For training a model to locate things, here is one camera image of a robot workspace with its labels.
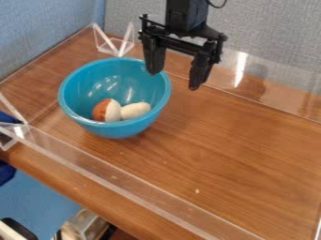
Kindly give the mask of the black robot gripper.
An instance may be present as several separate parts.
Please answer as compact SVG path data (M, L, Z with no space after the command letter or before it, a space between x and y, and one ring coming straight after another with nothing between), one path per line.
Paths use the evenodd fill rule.
M164 70L168 49L195 57L190 65L190 90L208 81L213 64L221 62L228 36L208 25L211 0L166 0L165 22L144 14L142 29L146 68L152 75Z

